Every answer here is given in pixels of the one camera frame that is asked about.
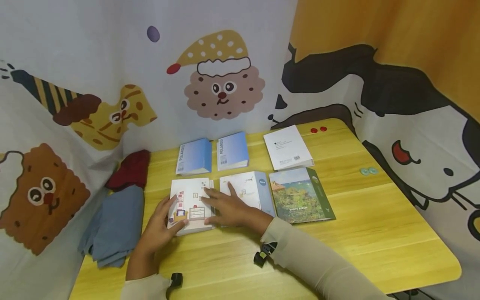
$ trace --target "cartoon dog nose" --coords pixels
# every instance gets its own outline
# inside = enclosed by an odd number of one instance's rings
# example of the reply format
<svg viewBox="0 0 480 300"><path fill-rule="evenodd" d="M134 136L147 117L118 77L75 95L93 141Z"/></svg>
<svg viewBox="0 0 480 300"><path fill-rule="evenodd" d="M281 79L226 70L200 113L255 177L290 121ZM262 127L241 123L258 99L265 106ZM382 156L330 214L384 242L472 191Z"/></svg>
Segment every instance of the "cartoon dog nose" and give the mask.
<svg viewBox="0 0 480 300"><path fill-rule="evenodd" d="M45 197L43 198L43 202L47 205L50 205L52 204L52 201L53 201L53 193L46 193L45 194Z"/></svg>

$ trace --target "wooden table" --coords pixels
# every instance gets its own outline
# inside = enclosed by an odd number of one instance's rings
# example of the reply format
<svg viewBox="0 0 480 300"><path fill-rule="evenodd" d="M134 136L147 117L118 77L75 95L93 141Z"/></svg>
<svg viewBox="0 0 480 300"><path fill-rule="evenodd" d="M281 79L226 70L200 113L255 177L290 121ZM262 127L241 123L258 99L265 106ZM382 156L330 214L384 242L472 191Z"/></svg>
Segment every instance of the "wooden table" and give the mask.
<svg viewBox="0 0 480 300"><path fill-rule="evenodd" d="M310 132L321 126L328 130ZM299 125L298 129L337 217L298 228L335 249L385 293L460 277L458 260L342 121L328 119ZM210 177L218 188L221 176L253 170L273 172L264 134L247 135L249 167L216 171L213 143L214 171L192 177ZM152 153L144 227L158 201L169 194L177 156L178 148ZM363 176L359 172L368 167L377 168L379 174ZM174 272L184 276L183 287L173 291L171 299L260 299L265 295L268 299L316 299L289 273L269 263L263 268L253 264L258 239L243 228L176 238L164 249L167 253L160 265L165 277ZM98 270L91 257L86 257L70 299L118 299L125 271L126 264L121 269Z"/></svg>

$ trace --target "cartoon curtain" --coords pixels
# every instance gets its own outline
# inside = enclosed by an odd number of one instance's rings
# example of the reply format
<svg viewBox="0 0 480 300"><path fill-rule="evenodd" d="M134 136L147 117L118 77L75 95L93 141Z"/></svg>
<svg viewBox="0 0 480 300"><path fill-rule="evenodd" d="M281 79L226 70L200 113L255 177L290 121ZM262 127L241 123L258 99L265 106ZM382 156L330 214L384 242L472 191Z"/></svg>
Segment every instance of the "cartoon curtain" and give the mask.
<svg viewBox="0 0 480 300"><path fill-rule="evenodd" d="M431 294L468 299L479 17L473 1L0 3L2 297L68 297L125 155L339 118L461 261Z"/></svg>
<svg viewBox="0 0 480 300"><path fill-rule="evenodd" d="M299 0L268 116L350 127L459 259L438 299L480 292L479 46L478 1Z"/></svg>

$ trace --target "hand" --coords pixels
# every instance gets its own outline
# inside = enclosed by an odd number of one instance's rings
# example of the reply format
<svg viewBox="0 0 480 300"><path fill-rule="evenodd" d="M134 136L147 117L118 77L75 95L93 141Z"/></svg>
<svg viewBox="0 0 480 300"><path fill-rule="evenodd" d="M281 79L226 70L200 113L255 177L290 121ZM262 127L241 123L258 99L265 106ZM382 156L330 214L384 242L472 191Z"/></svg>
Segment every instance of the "hand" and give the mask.
<svg viewBox="0 0 480 300"><path fill-rule="evenodd" d="M230 195L228 196L215 189L205 188L205 193L210 198L201 197L201 200L216 210L219 216L211 216L205 220L205 224L220 224L222 226L245 226L263 235L273 217L263 211L250 207L243 202L235 192L232 184L228 183Z"/></svg>
<svg viewBox="0 0 480 300"><path fill-rule="evenodd" d="M163 248L185 225L188 224L188 220L183 220L175 224L172 228L167 229L167 215L170 207L177 199L177 196L173 196L169 199L167 195L163 198L155 208L148 224L145 228L137 248L147 254L157 252Z"/></svg>

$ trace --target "polka dot hat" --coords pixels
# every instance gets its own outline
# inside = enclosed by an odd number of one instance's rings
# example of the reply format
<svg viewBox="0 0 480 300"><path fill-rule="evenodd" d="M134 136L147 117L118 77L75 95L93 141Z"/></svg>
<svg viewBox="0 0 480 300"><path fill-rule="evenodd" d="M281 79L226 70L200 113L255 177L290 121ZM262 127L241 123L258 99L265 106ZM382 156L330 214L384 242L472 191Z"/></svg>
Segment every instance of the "polka dot hat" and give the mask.
<svg viewBox="0 0 480 300"><path fill-rule="evenodd" d="M233 30L222 30L196 40L167 69L175 74L182 66L197 65L197 71L211 77L238 73L250 67L243 38Z"/></svg>

